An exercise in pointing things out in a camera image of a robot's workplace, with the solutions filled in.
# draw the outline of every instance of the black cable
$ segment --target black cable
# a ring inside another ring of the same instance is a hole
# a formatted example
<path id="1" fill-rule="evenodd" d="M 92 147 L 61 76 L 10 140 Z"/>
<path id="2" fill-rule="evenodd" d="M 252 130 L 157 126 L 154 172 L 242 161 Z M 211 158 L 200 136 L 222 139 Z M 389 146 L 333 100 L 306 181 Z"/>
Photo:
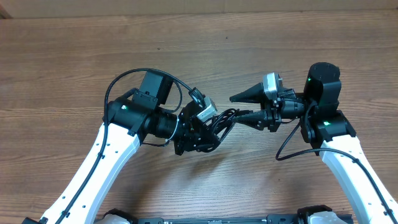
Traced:
<path id="1" fill-rule="evenodd" d="M 132 96 L 133 94 L 135 94 L 135 92 L 138 91 L 137 88 L 132 88 L 131 90 L 125 92 L 121 97 L 123 98 L 129 98 L 130 96 Z"/>
<path id="2" fill-rule="evenodd" d="M 374 191 L 376 192 L 377 196 L 379 197 L 383 207 L 386 209 L 386 213 L 390 216 L 392 222 L 394 224 L 398 224 L 397 220 L 394 216 L 394 214 L 392 213 L 392 209 L 389 208 L 386 200 L 384 199 L 384 197 L 382 196 L 382 193 L 379 190 L 379 187 L 377 186 L 377 184 L 375 183 L 374 179 L 372 178 L 372 176 L 370 175 L 369 171 L 365 168 L 365 166 L 363 166 L 363 164 L 361 163 L 361 161 L 359 161 L 359 159 L 355 158 L 354 156 L 352 156 L 351 154 L 348 154 L 347 152 L 341 151 L 341 150 L 337 150 L 337 149 L 330 149 L 330 148 L 319 148 L 319 149 L 306 149 L 306 150 L 302 150 L 300 152 L 295 152 L 292 153 L 290 155 L 284 156 L 279 158 L 279 154 L 282 152 L 283 148 L 286 146 L 286 144 L 288 143 L 288 141 L 292 138 L 292 136 L 294 135 L 294 133 L 298 130 L 298 128 L 300 127 L 300 123 L 298 123 L 296 125 L 296 127 L 294 127 L 293 131 L 289 134 L 289 136 L 286 138 L 286 140 L 284 141 L 284 143 L 280 146 L 278 152 L 276 153 L 275 159 L 278 161 L 283 161 L 286 159 L 290 159 L 292 157 L 295 156 L 299 156 L 302 154 L 306 154 L 306 153 L 310 153 L 310 152 L 320 152 L 320 151 L 327 151 L 327 152 L 335 152 L 341 155 L 344 155 L 346 157 L 349 157 L 350 159 L 353 160 L 354 163 L 357 163 L 357 165 L 359 165 L 359 167 L 363 170 L 363 172 L 365 173 L 366 177 L 369 179 L 370 183 L 372 184 Z"/>
<path id="3" fill-rule="evenodd" d="M 291 119 L 290 121 L 281 121 L 280 123 L 281 124 L 289 124 L 289 123 L 291 123 L 291 122 L 293 122 L 295 119 Z"/>
<path id="4" fill-rule="evenodd" d="M 163 111 L 163 112 L 166 112 L 166 113 L 174 113 L 174 112 L 178 111 L 178 109 L 180 109 L 181 104 L 182 104 L 182 90 L 181 90 L 181 87 L 180 87 L 180 85 L 178 84 L 178 82 L 176 82 L 176 81 L 173 81 L 173 82 L 175 83 L 175 85 L 176 85 L 177 88 L 178 88 L 178 91 L 180 92 L 180 102 L 178 103 L 178 106 L 177 106 L 174 110 L 168 110 L 168 109 L 162 108 L 162 111 Z"/>
<path id="5" fill-rule="evenodd" d="M 179 80 L 178 78 L 175 78 L 173 75 L 171 75 L 171 74 L 169 74 L 169 73 L 167 73 L 167 72 L 164 72 L 164 71 L 161 71 L 161 70 L 158 70 L 158 69 L 154 69 L 154 68 L 147 68 L 147 69 L 148 69 L 148 70 L 155 71 L 155 72 L 159 72 L 159 73 L 161 73 L 161 74 L 163 74 L 163 75 L 165 75 L 165 76 L 168 76 L 168 77 L 170 77 L 172 80 L 174 80 L 174 81 L 178 82 L 179 84 L 181 84 L 182 86 L 184 86 L 188 91 L 192 91 L 191 87 L 189 87 L 189 86 L 188 86 L 187 84 L 185 84 L 183 81 Z"/>
<path id="6" fill-rule="evenodd" d="M 313 101 L 313 102 L 310 104 L 310 106 L 308 107 L 307 111 L 305 112 L 305 115 L 304 115 L 304 123 L 305 123 L 305 125 L 310 125 L 310 123 L 308 122 L 308 113 L 309 113 L 310 110 L 311 110 L 313 107 L 315 107 L 316 105 L 317 105 L 317 102 L 316 102 L 316 101 Z"/>
<path id="7" fill-rule="evenodd" d="M 153 143 L 146 143 L 143 142 L 142 144 L 148 145 L 148 146 L 155 146 L 155 147 L 165 147 L 170 143 L 170 140 L 166 141 L 165 144 L 153 144 Z"/>
<path id="8" fill-rule="evenodd" d="M 221 142 L 224 141 L 225 137 L 229 134 L 229 132 L 232 130 L 232 128 L 235 126 L 235 122 L 232 121 L 232 119 L 236 116 L 236 113 L 239 110 L 236 110 L 234 108 L 230 108 L 224 112 L 222 112 L 220 115 L 214 116 L 207 121 L 203 123 L 203 125 L 206 125 L 209 121 L 211 123 L 206 127 L 206 130 L 209 131 L 211 134 L 217 135 L 220 133 L 222 130 L 224 130 L 224 133 L 221 135 L 219 143 L 214 145 L 214 144 L 204 144 L 197 146 L 197 150 L 201 152 L 213 152 L 220 144 Z"/>
<path id="9" fill-rule="evenodd" d="M 106 146 L 106 140 L 108 138 L 108 126 L 109 126 L 109 120 L 108 120 L 108 98 L 109 98 L 109 93 L 111 92 L 111 89 L 113 87 L 113 85 L 122 77 L 130 74 L 130 73 L 134 73 L 134 72 L 148 72 L 148 71 L 155 71 L 155 72 L 159 72 L 165 76 L 170 77 L 173 81 L 178 82 L 179 84 L 181 84 L 182 86 L 184 86 L 188 91 L 192 91 L 192 89 L 185 84 L 183 81 L 179 80 L 178 78 L 175 78 L 173 75 L 167 73 L 167 72 L 163 72 L 161 70 L 158 69 L 153 69 L 153 68 L 137 68 L 137 69 L 132 69 L 126 72 L 123 72 L 122 74 L 120 74 L 118 77 L 116 77 L 111 84 L 109 84 L 108 89 L 106 90 L 105 93 L 105 99 L 104 99 L 104 139 L 101 145 L 101 149 L 99 150 L 98 156 L 93 164 L 93 167 L 91 168 L 91 170 L 89 171 L 88 175 L 86 176 L 86 179 L 83 181 L 83 183 L 81 184 L 81 186 L 79 187 L 79 189 L 76 191 L 76 194 L 73 196 L 73 198 L 70 200 L 68 206 L 66 207 L 66 209 L 64 211 L 62 211 L 60 217 L 58 218 L 58 220 L 55 222 L 55 224 L 60 224 L 62 222 L 62 220 L 68 215 L 70 209 L 72 208 L 73 204 L 76 202 L 76 199 L 79 197 L 79 195 L 81 194 L 81 192 L 83 191 L 83 189 L 85 188 L 85 186 L 87 185 L 89 179 L 91 178 L 91 176 L 93 175 L 98 163 L 100 163 L 100 160 L 102 158 L 102 155 L 104 153 L 105 150 L 105 146 Z"/>

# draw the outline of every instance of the tabletop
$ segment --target tabletop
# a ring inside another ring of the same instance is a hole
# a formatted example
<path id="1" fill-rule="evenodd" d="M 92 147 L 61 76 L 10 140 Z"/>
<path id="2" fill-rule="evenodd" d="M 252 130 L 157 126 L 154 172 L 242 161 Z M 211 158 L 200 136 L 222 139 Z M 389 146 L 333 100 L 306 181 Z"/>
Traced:
<path id="1" fill-rule="evenodd" d="M 340 67 L 339 109 L 398 199 L 398 10 L 0 20 L 1 223 L 38 220 L 63 192 L 120 73 L 158 68 L 210 96 L 219 111 L 259 110 L 229 97 L 269 72 L 301 92 L 316 62 Z M 139 87 L 143 76 L 122 79 L 110 99 Z M 178 100 L 173 87 L 166 107 Z M 183 105 L 189 101 L 184 91 Z M 118 208 L 136 217 L 259 217 L 318 204 L 353 213 L 319 157 L 275 160 L 294 126 L 270 133 L 237 124 L 208 154 L 142 146 L 98 216 Z M 283 153 L 309 147 L 297 133 Z"/>

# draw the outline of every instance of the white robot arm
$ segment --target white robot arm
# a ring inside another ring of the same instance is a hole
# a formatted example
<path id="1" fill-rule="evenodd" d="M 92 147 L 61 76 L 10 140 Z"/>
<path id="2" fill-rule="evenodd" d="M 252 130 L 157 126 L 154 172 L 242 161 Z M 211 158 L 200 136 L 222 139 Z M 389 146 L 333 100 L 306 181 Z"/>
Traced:
<path id="1" fill-rule="evenodd" d="M 359 159 L 370 173 L 392 213 L 397 214 L 397 202 L 392 198 L 366 159 L 357 137 L 350 135 L 333 137 L 332 141 L 324 141 L 321 148 L 337 149 Z M 359 223 L 393 223 L 369 178 L 359 165 L 354 163 L 352 159 L 335 152 L 321 151 L 320 157 L 337 178 Z"/>
<path id="2" fill-rule="evenodd" d="M 128 135 L 128 130 L 117 124 L 110 124 L 108 129 L 107 146 L 104 150 L 102 159 L 98 163 L 86 187 L 83 189 L 66 217 L 62 220 L 62 224 L 94 223 L 98 209 L 115 178 L 130 157 L 137 152 L 140 145 L 137 135 Z M 101 125 L 91 151 L 72 178 L 72 181 L 58 200 L 44 212 L 41 219 L 47 220 L 47 224 L 55 223 L 70 203 L 70 200 L 75 196 L 90 169 L 93 167 L 94 161 L 101 149 L 103 138 L 104 125 Z"/>

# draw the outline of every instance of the black plastic housing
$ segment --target black plastic housing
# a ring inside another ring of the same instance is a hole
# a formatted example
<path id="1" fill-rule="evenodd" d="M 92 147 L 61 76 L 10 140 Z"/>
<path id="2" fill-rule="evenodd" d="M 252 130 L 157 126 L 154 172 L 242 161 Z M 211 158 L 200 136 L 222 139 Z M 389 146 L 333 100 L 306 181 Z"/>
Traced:
<path id="1" fill-rule="evenodd" d="M 172 85 L 173 80 L 171 78 L 163 76 L 154 70 L 149 70 L 145 74 L 139 91 L 157 98 L 157 106 L 159 106 L 166 103 Z"/>
<path id="2" fill-rule="evenodd" d="M 313 64 L 308 71 L 304 86 L 304 97 L 308 102 L 315 100 L 314 115 L 327 118 L 336 113 L 341 90 L 340 69 L 327 62 Z"/>
<path id="3" fill-rule="evenodd" d="M 280 109 L 282 119 L 295 119 L 304 112 L 304 104 L 292 100 L 284 100 Z"/>
<path id="4" fill-rule="evenodd" d="M 137 99 L 139 102 L 142 100 L 140 94 L 142 93 L 137 94 L 137 98 L 133 97 L 132 100 L 119 97 L 111 101 L 108 106 L 109 122 L 127 128 L 131 136 L 138 134 L 140 143 L 148 134 L 158 138 L 171 137 L 177 124 L 177 115 L 136 103 Z"/>
<path id="5" fill-rule="evenodd" d="M 304 118 L 300 119 L 301 135 L 313 149 L 321 148 L 324 141 L 329 142 L 333 137 L 349 134 L 356 136 L 356 132 L 344 114 L 338 110 L 328 119 L 310 119 L 310 127 L 305 127 Z"/>

